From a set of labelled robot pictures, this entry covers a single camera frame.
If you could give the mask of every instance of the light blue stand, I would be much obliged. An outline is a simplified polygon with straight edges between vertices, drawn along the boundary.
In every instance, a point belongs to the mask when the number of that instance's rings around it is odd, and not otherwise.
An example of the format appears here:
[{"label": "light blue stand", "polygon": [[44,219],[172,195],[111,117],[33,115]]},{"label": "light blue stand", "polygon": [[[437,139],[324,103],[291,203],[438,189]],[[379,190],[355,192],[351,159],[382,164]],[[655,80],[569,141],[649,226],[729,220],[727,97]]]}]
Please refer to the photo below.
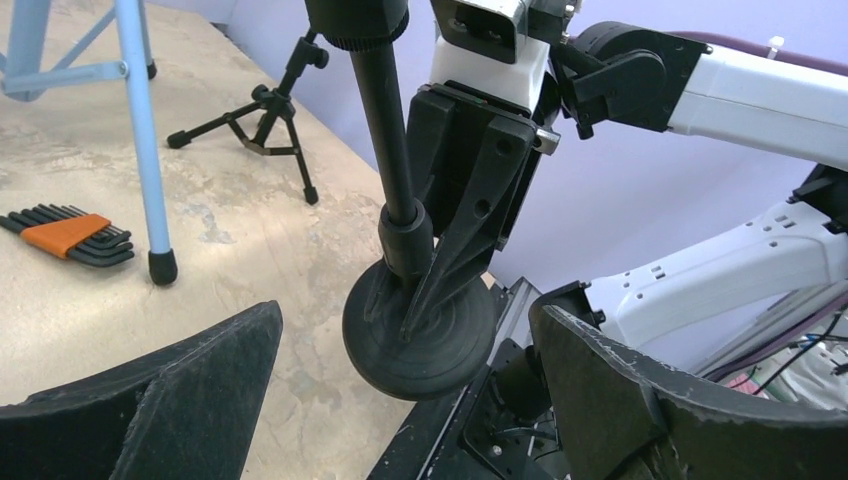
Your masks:
[{"label": "light blue stand", "polygon": [[[47,89],[123,78],[127,85],[138,173],[150,238],[150,275],[157,285],[176,280],[177,266],[168,234],[159,152],[153,124],[149,78],[156,72],[150,53],[144,0],[115,0],[115,6],[50,71],[41,71],[51,0],[15,0],[9,51],[0,54],[3,94],[32,102]],[[71,67],[115,20],[121,42],[119,61]]]}]

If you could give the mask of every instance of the white plastic casing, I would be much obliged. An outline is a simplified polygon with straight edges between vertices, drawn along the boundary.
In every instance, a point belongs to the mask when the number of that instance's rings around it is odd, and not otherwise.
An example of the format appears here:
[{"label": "white plastic casing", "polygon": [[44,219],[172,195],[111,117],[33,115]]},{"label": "white plastic casing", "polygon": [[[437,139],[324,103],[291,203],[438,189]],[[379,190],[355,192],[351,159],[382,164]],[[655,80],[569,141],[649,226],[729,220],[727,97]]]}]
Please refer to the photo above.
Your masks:
[{"label": "white plastic casing", "polygon": [[712,49],[672,113],[673,132],[848,170],[848,77]]},{"label": "white plastic casing", "polygon": [[686,325],[814,285],[848,278],[848,235],[803,202],[640,268],[592,280],[586,295],[603,310],[601,330],[640,348]]},{"label": "white plastic casing", "polygon": [[430,83],[453,80],[483,93],[534,111],[542,94],[542,82],[550,45],[527,38],[514,64],[506,64],[436,40]]}]

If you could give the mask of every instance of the robotic arm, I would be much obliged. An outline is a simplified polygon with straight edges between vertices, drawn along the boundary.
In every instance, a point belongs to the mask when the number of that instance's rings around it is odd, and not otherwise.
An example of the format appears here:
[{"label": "robotic arm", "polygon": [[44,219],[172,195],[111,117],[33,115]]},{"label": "robotic arm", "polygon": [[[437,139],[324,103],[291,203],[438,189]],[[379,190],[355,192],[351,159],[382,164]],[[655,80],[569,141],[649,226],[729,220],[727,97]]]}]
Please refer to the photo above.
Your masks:
[{"label": "robotic arm", "polygon": [[559,292],[612,338],[638,348],[734,306],[848,278],[848,202],[833,201],[846,198],[848,78],[615,22],[571,38],[576,0],[431,4],[441,35],[404,128],[392,43],[408,25],[406,1],[306,0],[312,29],[350,52],[386,195],[383,259],[343,317],[348,354],[379,390],[439,397],[485,364],[497,318],[480,275],[559,143],[560,113],[581,139],[613,121],[834,172],[745,226]]}]

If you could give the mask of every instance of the black rod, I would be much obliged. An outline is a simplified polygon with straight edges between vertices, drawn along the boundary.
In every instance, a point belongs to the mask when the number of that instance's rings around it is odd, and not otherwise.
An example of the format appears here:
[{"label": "black rod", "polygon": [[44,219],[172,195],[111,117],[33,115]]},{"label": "black rod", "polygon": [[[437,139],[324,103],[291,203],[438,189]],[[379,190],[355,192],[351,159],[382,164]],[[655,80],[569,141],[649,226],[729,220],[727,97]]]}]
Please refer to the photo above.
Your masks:
[{"label": "black rod", "polygon": [[389,217],[397,226],[409,225],[416,217],[415,200],[394,49],[389,44],[365,52],[352,52],[350,57]]}]

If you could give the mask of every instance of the table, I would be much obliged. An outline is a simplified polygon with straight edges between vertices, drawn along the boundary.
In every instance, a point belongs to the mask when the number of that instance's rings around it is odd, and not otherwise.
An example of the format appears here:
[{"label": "table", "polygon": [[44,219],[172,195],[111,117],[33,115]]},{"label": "table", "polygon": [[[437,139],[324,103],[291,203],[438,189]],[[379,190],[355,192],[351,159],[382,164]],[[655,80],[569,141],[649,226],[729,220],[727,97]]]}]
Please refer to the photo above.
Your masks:
[{"label": "table", "polygon": [[[0,29],[11,1],[0,2]],[[51,64],[108,0],[55,0]],[[195,14],[147,9],[159,75],[151,84],[180,278],[155,287],[122,82],[0,98],[0,211],[74,204],[133,231],[140,255],[110,271],[63,263],[0,232],[0,404],[72,382],[199,332],[264,300],[285,327],[245,479],[364,478],[411,404],[370,388],[341,338],[346,294],[380,256],[377,174],[300,105],[298,133],[321,201],[303,202],[293,158],[248,152],[225,129],[182,150],[165,137],[275,84]],[[0,48],[7,31],[0,30]],[[118,54],[115,29],[80,61]],[[309,71],[309,75],[320,72]],[[287,141],[280,125],[272,139]]]}]

